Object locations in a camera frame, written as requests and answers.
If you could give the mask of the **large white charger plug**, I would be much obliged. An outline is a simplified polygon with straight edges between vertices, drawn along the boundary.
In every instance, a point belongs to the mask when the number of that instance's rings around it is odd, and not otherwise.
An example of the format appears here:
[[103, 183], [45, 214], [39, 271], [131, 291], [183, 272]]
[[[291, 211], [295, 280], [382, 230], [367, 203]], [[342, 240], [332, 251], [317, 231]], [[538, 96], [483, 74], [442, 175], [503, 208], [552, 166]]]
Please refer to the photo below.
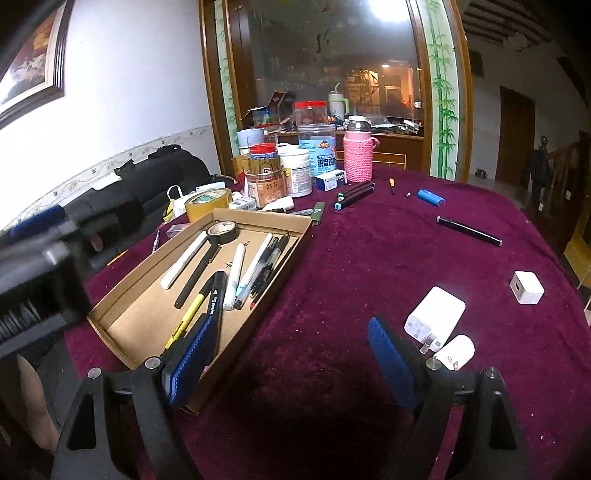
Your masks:
[[408, 316], [404, 331], [417, 340], [420, 352], [438, 352], [447, 343], [466, 310], [466, 303], [434, 286]]

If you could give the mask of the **white tube orange cap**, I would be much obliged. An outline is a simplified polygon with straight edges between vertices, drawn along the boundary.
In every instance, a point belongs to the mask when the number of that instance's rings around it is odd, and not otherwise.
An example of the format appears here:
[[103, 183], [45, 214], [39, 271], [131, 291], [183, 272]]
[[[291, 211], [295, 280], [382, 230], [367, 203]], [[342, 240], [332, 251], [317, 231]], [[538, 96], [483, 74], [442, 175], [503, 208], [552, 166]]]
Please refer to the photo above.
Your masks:
[[475, 345], [470, 337], [457, 335], [437, 353], [433, 358], [438, 360], [450, 371], [461, 370], [475, 355]]

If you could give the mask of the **small white cube charger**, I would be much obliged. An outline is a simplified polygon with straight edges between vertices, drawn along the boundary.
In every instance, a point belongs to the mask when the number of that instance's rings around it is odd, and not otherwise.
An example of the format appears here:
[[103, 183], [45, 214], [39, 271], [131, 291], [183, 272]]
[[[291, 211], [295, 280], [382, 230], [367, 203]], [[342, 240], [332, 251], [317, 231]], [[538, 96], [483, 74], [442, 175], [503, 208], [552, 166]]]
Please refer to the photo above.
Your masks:
[[509, 287], [521, 305], [536, 305], [545, 293], [536, 274], [530, 271], [515, 271]]

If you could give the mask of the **yellow pen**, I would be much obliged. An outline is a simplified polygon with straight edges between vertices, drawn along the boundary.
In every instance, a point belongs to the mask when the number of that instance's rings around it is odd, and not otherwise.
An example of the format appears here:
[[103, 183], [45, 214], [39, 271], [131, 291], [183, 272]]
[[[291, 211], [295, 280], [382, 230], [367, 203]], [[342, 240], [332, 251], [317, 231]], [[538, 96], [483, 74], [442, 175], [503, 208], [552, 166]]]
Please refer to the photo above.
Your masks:
[[181, 318], [180, 322], [176, 326], [175, 330], [169, 337], [168, 341], [164, 346], [164, 350], [168, 350], [171, 345], [179, 340], [185, 333], [187, 327], [191, 323], [193, 317], [197, 313], [198, 309], [200, 308], [201, 304], [204, 303], [205, 295], [200, 293], [198, 294], [192, 303], [189, 305], [187, 310], [185, 311], [183, 318]]

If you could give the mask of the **clear gel pen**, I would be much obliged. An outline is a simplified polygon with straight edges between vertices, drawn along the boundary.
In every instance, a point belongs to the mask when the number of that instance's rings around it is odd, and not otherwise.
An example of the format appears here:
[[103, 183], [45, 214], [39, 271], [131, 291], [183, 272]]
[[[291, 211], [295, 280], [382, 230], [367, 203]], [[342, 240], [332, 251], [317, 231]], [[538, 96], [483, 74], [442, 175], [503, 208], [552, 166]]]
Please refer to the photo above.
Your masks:
[[245, 274], [242, 275], [242, 279], [238, 283], [238, 289], [236, 289], [235, 303], [233, 304], [235, 309], [239, 309], [238, 301], [240, 298], [242, 298], [242, 292], [245, 291], [246, 286], [249, 285], [249, 282], [254, 274], [254, 270], [256, 270], [256, 265], [259, 264], [259, 260], [262, 258], [266, 248], [269, 247], [271, 240], [273, 240], [273, 234], [269, 233], [263, 240], [262, 245], [259, 246], [259, 250], [256, 251], [256, 255], [253, 257], [249, 267], [247, 267]]

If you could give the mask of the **white pen blue print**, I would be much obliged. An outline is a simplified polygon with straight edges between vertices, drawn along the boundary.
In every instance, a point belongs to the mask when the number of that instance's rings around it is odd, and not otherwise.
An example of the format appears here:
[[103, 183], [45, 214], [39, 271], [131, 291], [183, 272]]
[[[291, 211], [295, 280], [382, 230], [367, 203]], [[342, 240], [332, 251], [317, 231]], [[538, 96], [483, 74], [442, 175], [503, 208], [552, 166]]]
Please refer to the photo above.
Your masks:
[[245, 246], [242, 243], [238, 243], [235, 248], [235, 255], [233, 256], [231, 262], [228, 274], [228, 282], [226, 283], [224, 300], [222, 304], [224, 311], [231, 311], [233, 309], [233, 305], [235, 305], [236, 289], [238, 289], [240, 273], [242, 272], [243, 258], [245, 258]]

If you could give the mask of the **black tape roll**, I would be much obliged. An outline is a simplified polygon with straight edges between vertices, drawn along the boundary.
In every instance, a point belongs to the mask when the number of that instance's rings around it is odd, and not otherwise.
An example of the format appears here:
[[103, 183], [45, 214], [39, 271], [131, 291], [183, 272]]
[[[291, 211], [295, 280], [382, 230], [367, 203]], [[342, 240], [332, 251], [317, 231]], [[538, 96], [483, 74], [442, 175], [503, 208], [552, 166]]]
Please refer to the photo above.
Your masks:
[[206, 230], [206, 235], [211, 244], [225, 245], [238, 238], [239, 229], [235, 221], [218, 221]]

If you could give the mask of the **red tipped black pen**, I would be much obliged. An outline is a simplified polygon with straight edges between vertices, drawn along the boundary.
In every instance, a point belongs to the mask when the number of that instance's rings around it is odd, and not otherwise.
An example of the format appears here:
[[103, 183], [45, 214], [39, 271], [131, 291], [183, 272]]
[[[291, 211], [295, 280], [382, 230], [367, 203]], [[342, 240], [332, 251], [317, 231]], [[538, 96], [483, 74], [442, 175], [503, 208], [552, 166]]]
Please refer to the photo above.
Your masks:
[[284, 250], [283, 253], [280, 255], [280, 260], [273, 264], [273, 267], [270, 268], [270, 271], [264, 277], [264, 281], [262, 286], [259, 288], [259, 291], [256, 292], [256, 295], [253, 297], [252, 302], [249, 304], [249, 309], [252, 310], [256, 307], [256, 304], [259, 303], [260, 298], [263, 297], [263, 294], [269, 289], [270, 284], [273, 282], [276, 275], [279, 273], [280, 268], [283, 267], [283, 264], [287, 262], [287, 258], [290, 257], [292, 251], [297, 246], [298, 239], [294, 240], [294, 243]]

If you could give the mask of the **yellow packing tape roll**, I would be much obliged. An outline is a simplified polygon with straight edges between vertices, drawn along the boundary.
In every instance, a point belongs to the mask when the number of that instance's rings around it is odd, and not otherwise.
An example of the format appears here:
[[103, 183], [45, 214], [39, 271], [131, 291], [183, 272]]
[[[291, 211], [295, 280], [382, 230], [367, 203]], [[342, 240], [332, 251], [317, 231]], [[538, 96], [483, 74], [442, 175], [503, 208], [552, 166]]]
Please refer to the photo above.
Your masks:
[[228, 208], [231, 191], [228, 188], [218, 188], [191, 196], [184, 204], [187, 219], [190, 223], [197, 222], [216, 208]]

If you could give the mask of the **green lighter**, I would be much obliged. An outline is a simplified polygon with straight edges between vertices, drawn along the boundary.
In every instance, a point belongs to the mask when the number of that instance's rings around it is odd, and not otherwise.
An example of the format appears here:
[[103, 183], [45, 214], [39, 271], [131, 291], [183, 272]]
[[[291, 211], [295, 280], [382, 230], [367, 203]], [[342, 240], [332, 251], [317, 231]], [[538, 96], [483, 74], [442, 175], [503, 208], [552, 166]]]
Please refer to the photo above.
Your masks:
[[317, 226], [322, 222], [322, 216], [324, 216], [325, 212], [325, 202], [318, 202], [315, 204], [314, 209], [312, 209], [311, 213], [311, 222], [314, 226]]

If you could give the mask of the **blue lighter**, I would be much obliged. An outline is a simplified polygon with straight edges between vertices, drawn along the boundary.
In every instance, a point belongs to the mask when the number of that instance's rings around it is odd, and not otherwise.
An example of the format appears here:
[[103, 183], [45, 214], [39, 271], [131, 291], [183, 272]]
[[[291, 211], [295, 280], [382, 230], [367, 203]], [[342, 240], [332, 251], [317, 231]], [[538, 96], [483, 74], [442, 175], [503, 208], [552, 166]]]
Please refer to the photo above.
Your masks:
[[441, 207], [446, 202], [445, 198], [425, 189], [419, 190], [417, 192], [417, 197], [435, 207]]

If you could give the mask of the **blue white small box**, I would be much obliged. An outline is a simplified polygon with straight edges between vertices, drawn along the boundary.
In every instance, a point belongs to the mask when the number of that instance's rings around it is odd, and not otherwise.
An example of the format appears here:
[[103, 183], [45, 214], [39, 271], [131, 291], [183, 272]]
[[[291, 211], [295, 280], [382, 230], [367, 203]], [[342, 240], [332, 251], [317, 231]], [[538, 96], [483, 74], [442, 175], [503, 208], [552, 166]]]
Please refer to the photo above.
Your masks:
[[315, 186], [319, 191], [331, 191], [348, 183], [346, 172], [342, 169], [335, 169], [327, 173], [315, 176]]

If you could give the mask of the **brown jar red lid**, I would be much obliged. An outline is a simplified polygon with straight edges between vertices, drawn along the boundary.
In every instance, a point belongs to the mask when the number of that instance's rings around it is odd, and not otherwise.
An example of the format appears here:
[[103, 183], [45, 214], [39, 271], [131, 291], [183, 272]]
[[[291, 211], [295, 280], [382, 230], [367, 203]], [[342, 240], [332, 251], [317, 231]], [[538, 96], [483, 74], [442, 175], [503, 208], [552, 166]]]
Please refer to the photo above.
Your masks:
[[249, 197], [259, 209], [286, 196], [286, 180], [276, 144], [259, 143], [249, 148], [245, 181]]

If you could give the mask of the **clear jar red lid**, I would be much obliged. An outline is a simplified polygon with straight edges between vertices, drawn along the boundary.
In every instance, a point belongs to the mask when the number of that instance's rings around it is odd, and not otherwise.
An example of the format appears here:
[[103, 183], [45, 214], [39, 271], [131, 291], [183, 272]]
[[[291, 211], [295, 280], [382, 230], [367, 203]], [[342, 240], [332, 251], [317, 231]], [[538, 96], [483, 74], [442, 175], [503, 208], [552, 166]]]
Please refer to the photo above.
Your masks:
[[325, 101], [300, 101], [294, 104], [298, 145], [308, 151], [311, 175], [317, 177], [337, 168], [335, 125], [329, 120]]

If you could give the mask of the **framed wall picture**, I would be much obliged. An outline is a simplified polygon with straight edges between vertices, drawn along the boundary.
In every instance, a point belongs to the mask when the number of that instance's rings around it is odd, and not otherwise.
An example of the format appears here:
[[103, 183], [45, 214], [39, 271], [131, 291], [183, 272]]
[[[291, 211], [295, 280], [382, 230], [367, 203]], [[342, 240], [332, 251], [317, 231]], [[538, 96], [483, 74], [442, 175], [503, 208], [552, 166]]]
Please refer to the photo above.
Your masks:
[[72, 1], [45, 1], [1, 61], [1, 126], [64, 95]]

